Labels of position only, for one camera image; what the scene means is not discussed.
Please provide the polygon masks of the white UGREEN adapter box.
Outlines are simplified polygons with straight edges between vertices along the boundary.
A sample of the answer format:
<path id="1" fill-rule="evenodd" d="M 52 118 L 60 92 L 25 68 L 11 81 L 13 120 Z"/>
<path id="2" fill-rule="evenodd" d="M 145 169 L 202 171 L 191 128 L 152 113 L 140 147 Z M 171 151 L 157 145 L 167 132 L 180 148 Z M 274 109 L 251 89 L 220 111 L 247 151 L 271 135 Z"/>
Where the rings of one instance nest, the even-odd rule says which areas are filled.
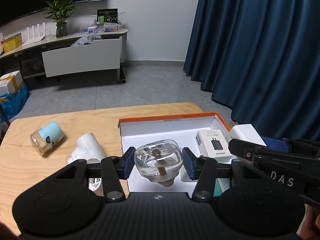
<path id="1" fill-rule="evenodd" d="M 218 163 L 227 163 L 232 154 L 227 141 L 219 129 L 201 129 L 196 134 L 200 155 L 215 159 Z"/>

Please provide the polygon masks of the white yellow cardboard box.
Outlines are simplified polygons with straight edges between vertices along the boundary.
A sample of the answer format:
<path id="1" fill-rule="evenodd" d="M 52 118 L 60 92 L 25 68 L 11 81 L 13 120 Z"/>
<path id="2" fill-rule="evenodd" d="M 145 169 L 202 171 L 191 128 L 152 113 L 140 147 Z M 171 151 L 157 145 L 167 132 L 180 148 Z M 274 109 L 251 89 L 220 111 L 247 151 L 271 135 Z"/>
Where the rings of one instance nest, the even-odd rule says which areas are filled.
<path id="1" fill-rule="evenodd" d="M 0 79 L 0 96 L 15 94 L 23 85 L 23 79 L 19 70 L 2 75 Z"/>

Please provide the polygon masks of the white plug adapter front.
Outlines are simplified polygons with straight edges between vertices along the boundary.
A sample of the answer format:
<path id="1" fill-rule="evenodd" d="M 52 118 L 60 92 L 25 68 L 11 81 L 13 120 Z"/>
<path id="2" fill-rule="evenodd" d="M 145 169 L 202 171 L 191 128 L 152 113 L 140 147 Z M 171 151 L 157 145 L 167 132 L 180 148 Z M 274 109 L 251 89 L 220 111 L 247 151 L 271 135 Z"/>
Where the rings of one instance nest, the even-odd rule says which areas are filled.
<path id="1" fill-rule="evenodd" d="M 91 191 L 97 191 L 101 185 L 101 178 L 89 178 L 88 188 Z"/>

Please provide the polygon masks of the potted plant on console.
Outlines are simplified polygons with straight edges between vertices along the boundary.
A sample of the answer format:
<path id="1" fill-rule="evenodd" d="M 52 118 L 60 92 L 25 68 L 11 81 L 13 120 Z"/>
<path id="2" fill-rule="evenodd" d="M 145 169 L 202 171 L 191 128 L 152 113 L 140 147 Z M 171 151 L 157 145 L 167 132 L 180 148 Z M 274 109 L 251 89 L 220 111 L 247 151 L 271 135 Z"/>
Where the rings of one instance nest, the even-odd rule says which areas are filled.
<path id="1" fill-rule="evenodd" d="M 56 24 L 56 37 L 61 38 L 68 35 L 66 20 L 74 13 L 74 0 L 54 0 L 47 1 L 46 19 L 52 20 Z"/>

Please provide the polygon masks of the light blue toothpick jar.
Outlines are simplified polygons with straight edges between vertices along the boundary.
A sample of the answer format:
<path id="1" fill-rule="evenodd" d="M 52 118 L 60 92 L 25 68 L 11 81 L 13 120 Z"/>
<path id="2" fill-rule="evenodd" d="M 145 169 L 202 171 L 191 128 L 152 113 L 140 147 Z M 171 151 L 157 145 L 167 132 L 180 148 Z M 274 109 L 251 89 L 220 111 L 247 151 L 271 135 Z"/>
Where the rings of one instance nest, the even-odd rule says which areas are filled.
<path id="1" fill-rule="evenodd" d="M 40 156 L 51 151 L 64 137 L 60 125 L 53 121 L 30 134 L 32 146 Z"/>

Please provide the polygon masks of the white plug adapter rear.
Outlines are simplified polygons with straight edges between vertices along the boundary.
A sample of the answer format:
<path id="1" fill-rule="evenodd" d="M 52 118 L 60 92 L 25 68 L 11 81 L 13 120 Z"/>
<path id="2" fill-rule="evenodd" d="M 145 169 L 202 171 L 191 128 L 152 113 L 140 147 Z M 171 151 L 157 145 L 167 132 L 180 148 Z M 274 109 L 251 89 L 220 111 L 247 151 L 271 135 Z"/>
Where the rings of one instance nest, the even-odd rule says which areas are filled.
<path id="1" fill-rule="evenodd" d="M 76 160 L 84 159 L 88 164 L 101 162 L 106 157 L 93 133 L 87 133 L 81 136 L 75 142 L 75 150 L 67 160 L 70 164 Z"/>

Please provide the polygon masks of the white TV console cabinet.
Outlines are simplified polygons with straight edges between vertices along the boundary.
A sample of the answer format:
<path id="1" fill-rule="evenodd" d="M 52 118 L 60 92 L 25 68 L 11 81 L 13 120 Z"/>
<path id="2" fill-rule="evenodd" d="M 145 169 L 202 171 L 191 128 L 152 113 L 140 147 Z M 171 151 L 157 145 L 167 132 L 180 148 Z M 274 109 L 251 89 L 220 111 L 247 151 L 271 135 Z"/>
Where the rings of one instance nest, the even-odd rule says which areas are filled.
<path id="1" fill-rule="evenodd" d="M 1 55 L 1 61 L 10 57 L 17 57 L 27 53 L 41 54 L 46 77 L 66 74 L 92 72 L 98 70 L 116 70 L 118 82 L 124 81 L 121 65 L 126 60 L 126 41 L 128 30 L 99 33 L 100 40 L 91 44 L 72 46 L 83 36 L 75 33 L 57 38 L 48 36 L 40 42 L 19 46 Z"/>

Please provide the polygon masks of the blue plastic bag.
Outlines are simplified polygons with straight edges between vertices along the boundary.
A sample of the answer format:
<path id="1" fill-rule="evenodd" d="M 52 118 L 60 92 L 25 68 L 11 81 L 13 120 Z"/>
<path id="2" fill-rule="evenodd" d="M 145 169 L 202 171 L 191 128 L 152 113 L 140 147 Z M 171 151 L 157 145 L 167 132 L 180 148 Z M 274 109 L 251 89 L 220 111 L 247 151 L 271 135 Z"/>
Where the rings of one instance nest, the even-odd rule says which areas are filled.
<path id="1" fill-rule="evenodd" d="M 8 119 L 15 117 L 29 98 L 29 90 L 25 83 L 18 89 L 16 93 L 7 93 L 1 96 L 1 107 Z"/>

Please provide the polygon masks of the yellow box on console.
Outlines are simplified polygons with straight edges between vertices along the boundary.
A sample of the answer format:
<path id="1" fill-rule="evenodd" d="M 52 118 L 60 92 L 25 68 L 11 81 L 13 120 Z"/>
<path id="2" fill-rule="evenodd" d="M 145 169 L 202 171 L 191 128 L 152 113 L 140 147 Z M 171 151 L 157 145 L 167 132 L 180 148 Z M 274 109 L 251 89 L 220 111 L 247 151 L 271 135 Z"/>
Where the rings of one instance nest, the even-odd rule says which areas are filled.
<path id="1" fill-rule="evenodd" d="M 22 45 L 22 34 L 18 33 L 18 34 L 13 35 L 9 38 L 6 38 L 3 41 L 3 50 L 6 53 L 6 52 L 9 52 L 13 49 L 18 48 L 21 45 Z"/>

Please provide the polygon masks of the white plug adapter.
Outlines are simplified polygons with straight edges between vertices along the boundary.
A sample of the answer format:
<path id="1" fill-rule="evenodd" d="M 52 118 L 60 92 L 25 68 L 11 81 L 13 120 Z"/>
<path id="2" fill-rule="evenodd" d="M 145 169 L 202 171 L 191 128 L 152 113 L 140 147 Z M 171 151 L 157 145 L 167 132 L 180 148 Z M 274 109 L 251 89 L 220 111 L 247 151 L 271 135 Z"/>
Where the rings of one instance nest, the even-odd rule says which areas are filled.
<path id="1" fill-rule="evenodd" d="M 106 157 L 93 133 L 87 133 L 81 136 L 75 142 L 75 150 L 67 160 L 70 164 L 76 160 L 84 159 L 88 164 L 101 162 Z"/>
<path id="2" fill-rule="evenodd" d="M 91 191 L 97 191 L 101 185 L 101 178 L 89 178 L 88 188 Z"/>

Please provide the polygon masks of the clear liquid refill bottle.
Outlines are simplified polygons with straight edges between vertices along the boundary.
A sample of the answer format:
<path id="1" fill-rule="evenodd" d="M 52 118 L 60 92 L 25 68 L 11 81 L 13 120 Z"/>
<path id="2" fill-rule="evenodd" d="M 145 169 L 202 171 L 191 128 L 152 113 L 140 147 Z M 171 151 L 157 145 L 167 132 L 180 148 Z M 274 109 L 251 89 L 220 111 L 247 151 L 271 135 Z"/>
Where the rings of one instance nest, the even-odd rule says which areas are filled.
<path id="1" fill-rule="evenodd" d="M 183 165 L 179 145 L 171 139 L 140 146 L 135 151 L 134 161 L 141 176 L 163 187 L 174 184 Z"/>

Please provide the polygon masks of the dark blue curtain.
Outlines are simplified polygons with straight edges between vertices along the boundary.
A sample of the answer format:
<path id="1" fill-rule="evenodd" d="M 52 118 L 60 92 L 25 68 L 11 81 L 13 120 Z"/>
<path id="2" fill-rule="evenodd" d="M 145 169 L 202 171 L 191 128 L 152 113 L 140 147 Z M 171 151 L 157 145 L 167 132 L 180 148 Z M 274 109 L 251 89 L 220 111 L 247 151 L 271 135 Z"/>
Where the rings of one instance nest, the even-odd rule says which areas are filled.
<path id="1" fill-rule="evenodd" d="M 319 140 L 319 0 L 199 0 L 183 70 L 234 122 Z"/>

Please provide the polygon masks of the white cube USB charger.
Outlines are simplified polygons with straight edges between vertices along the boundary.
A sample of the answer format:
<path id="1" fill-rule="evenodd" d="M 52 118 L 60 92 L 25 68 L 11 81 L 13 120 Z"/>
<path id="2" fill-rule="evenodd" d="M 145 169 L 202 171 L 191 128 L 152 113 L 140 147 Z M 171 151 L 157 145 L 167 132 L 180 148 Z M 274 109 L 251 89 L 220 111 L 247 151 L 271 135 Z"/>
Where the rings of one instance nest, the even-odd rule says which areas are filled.
<path id="1" fill-rule="evenodd" d="M 240 139 L 254 144 L 266 146 L 262 137 L 251 124 L 233 126 L 226 137 L 227 142 L 230 142 L 232 139 Z"/>

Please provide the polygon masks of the orange white cardboard box lid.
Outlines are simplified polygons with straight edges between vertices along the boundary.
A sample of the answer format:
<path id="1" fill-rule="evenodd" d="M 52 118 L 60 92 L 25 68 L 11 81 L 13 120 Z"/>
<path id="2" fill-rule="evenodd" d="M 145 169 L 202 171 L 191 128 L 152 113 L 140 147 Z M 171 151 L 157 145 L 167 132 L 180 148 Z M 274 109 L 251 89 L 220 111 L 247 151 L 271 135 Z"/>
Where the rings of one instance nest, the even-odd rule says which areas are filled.
<path id="1" fill-rule="evenodd" d="M 129 147 L 139 148 L 154 141 L 171 139 L 180 148 L 189 148 L 197 157 L 200 156 L 196 142 L 199 130 L 219 129 L 225 141 L 230 131 L 217 112 L 121 118 L 119 129 L 124 152 Z M 191 196 L 195 185 L 196 181 L 188 178 L 184 168 L 180 169 L 171 187 L 150 182 L 139 174 L 136 167 L 127 180 L 129 192 L 186 192 Z"/>

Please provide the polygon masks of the black green display box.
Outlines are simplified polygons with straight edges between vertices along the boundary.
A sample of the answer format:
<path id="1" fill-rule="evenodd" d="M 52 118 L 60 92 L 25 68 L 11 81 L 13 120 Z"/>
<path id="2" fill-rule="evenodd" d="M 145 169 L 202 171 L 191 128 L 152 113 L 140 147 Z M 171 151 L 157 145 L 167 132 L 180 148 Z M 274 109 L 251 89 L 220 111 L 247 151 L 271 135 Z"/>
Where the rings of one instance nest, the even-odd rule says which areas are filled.
<path id="1" fill-rule="evenodd" d="M 118 23 L 118 9 L 98 9 L 97 10 L 97 22 L 100 25 L 104 24 L 117 24 Z"/>

